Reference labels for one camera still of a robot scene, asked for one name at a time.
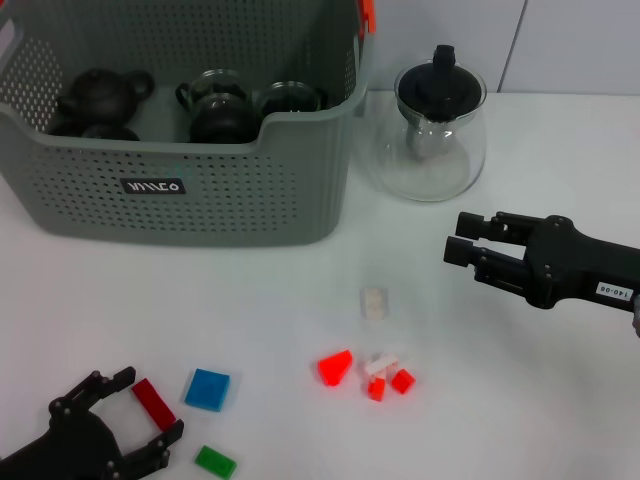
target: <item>glass teapot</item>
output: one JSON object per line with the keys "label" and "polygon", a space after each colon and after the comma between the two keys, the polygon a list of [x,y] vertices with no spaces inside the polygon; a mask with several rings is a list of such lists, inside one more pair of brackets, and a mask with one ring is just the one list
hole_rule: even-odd
{"label": "glass teapot", "polygon": [[425,202],[455,197],[478,179],[486,134],[482,78],[439,45],[432,60],[403,70],[397,103],[378,136],[378,173],[392,192]]}

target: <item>black teapot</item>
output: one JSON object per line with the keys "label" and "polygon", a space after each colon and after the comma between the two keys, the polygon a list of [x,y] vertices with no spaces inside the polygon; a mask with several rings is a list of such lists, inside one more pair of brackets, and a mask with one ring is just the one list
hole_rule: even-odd
{"label": "black teapot", "polygon": [[58,98],[58,111],[86,125],[124,125],[154,89],[146,72],[118,75],[95,68],[76,78],[69,95]]}

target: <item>red translucent block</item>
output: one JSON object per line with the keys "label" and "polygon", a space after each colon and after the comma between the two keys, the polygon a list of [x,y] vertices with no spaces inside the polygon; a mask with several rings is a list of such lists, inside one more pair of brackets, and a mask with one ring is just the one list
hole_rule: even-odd
{"label": "red translucent block", "polygon": [[140,383],[134,385],[131,390],[140,403],[144,407],[144,409],[149,413],[151,418],[158,428],[163,432],[169,430],[169,427],[174,424],[176,421],[175,415],[169,410],[167,404],[164,403],[156,389],[153,388],[153,385],[146,378],[142,380]]}
{"label": "red translucent block", "polygon": [[318,373],[325,385],[335,387],[345,376],[353,363],[353,356],[349,350],[337,353],[318,362]]}
{"label": "red translucent block", "polygon": [[384,397],[384,378],[376,378],[369,382],[369,397],[376,402],[381,402]]}
{"label": "red translucent block", "polygon": [[416,383],[416,379],[404,368],[398,370],[398,373],[391,380],[391,386],[402,395],[407,393],[414,383]]}

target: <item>white table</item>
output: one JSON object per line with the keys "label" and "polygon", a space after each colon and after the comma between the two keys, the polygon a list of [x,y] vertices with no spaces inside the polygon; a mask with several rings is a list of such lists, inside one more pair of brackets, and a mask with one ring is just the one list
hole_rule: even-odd
{"label": "white table", "polygon": [[[389,94],[370,96],[369,120]],[[244,479],[636,480],[640,340],[631,315],[555,309],[442,261],[460,211],[563,214],[587,235],[640,247],[640,98],[492,95],[485,171],[464,195],[422,205],[376,191],[358,163],[325,241],[299,248],[181,249],[39,230],[0,184],[0,456],[47,428],[47,405],[86,374],[128,365],[186,424],[154,478],[212,479],[203,444]],[[492,248],[505,253],[519,248]],[[389,289],[391,316],[360,318]],[[367,398],[350,372],[329,389],[314,362],[344,348],[397,353],[406,397]],[[195,368],[228,372],[221,413],[183,403]],[[123,449],[156,433],[123,392],[99,404]]]}

